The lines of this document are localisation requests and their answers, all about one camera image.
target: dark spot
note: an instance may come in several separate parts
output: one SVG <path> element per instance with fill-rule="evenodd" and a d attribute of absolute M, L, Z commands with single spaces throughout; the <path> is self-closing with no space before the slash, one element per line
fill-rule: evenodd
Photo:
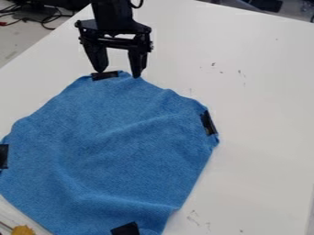
<path fill-rule="evenodd" d="M 207 225 L 207 230 L 211 231 L 211 229 L 210 229 L 210 222 L 207 222 L 206 225 Z"/>
<path fill-rule="evenodd" d="M 11 52 L 10 54 L 8 54 L 8 55 L 6 56 L 6 60 L 10 60 L 10 59 L 11 59 L 12 57 L 14 57 L 16 54 L 17 54 L 17 51 Z"/>
<path fill-rule="evenodd" d="M 187 219 L 188 219 L 189 221 L 191 221 L 192 223 L 195 223 L 198 227 L 200 226 L 199 223 L 198 223 L 196 220 L 194 220 L 193 218 L 187 217 Z"/>

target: table surface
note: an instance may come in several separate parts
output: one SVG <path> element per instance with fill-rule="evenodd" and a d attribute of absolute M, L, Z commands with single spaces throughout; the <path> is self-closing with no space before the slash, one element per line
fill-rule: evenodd
<path fill-rule="evenodd" d="M 0 70 L 0 136 L 93 71 L 77 14 Z M 193 0 L 146 1 L 153 28 L 143 77 L 208 106 L 220 134 L 164 234 L 305 234 L 314 183 L 313 25 Z M 129 71 L 111 50 L 110 69 Z"/>

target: floor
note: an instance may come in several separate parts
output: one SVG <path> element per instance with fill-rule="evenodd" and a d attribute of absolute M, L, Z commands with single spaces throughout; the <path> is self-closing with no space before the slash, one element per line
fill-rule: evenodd
<path fill-rule="evenodd" d="M 11 6 L 12 3 L 6 0 L 0 0 L 0 9 Z M 67 18 L 60 18 L 49 24 L 49 27 L 58 27 Z M 11 16 L 1 17 L 2 22 L 12 22 L 14 19 Z M 40 39 L 51 33 L 35 22 L 18 22 L 15 25 L 8 27 L 0 27 L 0 68 L 12 61 L 23 51 L 34 45 Z"/>

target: black cable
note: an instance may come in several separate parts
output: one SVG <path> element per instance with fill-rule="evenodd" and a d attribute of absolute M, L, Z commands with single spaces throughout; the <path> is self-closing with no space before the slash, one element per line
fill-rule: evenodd
<path fill-rule="evenodd" d="M 140 0 L 140 3 L 139 3 L 138 6 L 135 6 L 135 5 L 132 3 L 132 0 L 129 0 L 129 4 L 130 4 L 133 8 L 139 9 L 139 8 L 141 8 L 141 7 L 143 6 L 144 0 Z"/>
<path fill-rule="evenodd" d="M 0 10 L 0 14 L 16 12 L 22 5 L 11 5 Z"/>
<path fill-rule="evenodd" d="M 1 15 L 0 18 L 1 18 L 1 17 L 6 17 L 6 16 L 11 16 L 11 15 L 13 15 L 13 14 L 14 14 L 14 13 L 7 13 L 7 14 L 4 14 L 4 15 Z M 1 25 L 0 27 L 11 26 L 11 25 L 14 25 L 14 24 L 18 23 L 18 22 L 21 21 L 21 20 L 22 20 L 22 19 L 18 19 L 18 20 L 16 20 L 16 21 L 11 22 L 11 23 L 6 23 L 5 25 Z"/>
<path fill-rule="evenodd" d="M 8 6 L 4 9 L 1 9 L 0 10 L 0 14 L 3 14 L 3 15 L 0 15 L 0 17 L 5 17 L 5 16 L 10 16 L 10 15 L 14 15 L 14 13 L 21 7 L 22 5 L 11 5 L 11 6 Z M 60 17 L 73 17 L 75 15 L 75 11 L 73 11 L 73 14 L 72 15 L 65 15 L 62 13 L 62 11 L 56 7 L 56 10 L 57 10 L 57 13 L 58 15 L 51 15 L 51 16 L 48 16 L 48 17 L 45 17 L 43 20 L 41 21 L 38 21 L 38 20 L 35 20 L 35 19 L 32 19 L 32 18 L 22 18 L 22 19 L 19 19 L 19 20 L 16 20 L 16 21 L 13 21 L 11 23 L 7 23 L 5 25 L 1 25 L 0 27 L 5 27 L 5 26 L 11 26 L 13 24 L 16 24 L 18 23 L 19 21 L 23 20 L 24 22 L 27 22 L 28 20 L 31 20 L 31 21 L 35 21 L 35 22 L 38 22 L 40 23 L 45 29 L 48 29 L 48 30 L 54 30 L 55 28 L 50 28 L 50 27 L 47 27 L 46 24 L 54 21 L 54 20 L 57 20 L 58 18 Z"/>
<path fill-rule="evenodd" d="M 73 11 L 73 14 L 72 15 L 64 15 L 61 10 L 58 8 L 58 7 L 55 7 L 57 9 L 57 12 L 59 15 L 52 15 L 52 16 L 49 16 L 49 17 L 46 17 L 44 18 L 40 24 L 45 28 L 45 29 L 48 29 L 48 30 L 54 30 L 56 28 L 50 28 L 50 27 L 47 27 L 46 24 L 60 18 L 60 17 L 72 17 L 75 15 L 75 11 Z"/>

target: blue microfiber cloth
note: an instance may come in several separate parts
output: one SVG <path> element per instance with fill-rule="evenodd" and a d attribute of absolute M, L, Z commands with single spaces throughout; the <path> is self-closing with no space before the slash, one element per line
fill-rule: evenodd
<path fill-rule="evenodd" d="M 206 110 L 128 73 L 82 77 L 3 139 L 0 194 L 53 234 L 161 234 L 219 143 Z"/>

